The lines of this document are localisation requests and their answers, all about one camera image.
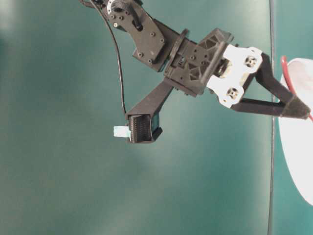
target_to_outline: white plastic bracket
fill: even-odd
[[[230,108],[240,102],[246,80],[259,69],[263,61],[262,51],[255,47],[228,45],[223,58],[229,61],[225,72],[220,77],[211,76],[206,86],[214,91],[223,106]]]

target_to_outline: screw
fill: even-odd
[[[256,58],[253,56],[248,56],[246,58],[245,65],[249,68],[253,68],[256,65]]]

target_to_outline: teal wall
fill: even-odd
[[[144,0],[190,39],[219,27],[270,53],[269,3]],[[174,91],[151,145],[125,124],[113,44],[77,0],[0,0],[1,235],[265,235],[271,117]],[[129,109],[162,79],[116,32]],[[250,97],[270,100],[251,85]]]
[[[280,56],[313,59],[313,1],[274,0],[275,74],[280,79]],[[273,235],[312,235],[313,207],[300,195],[290,176],[276,121],[274,158]]]

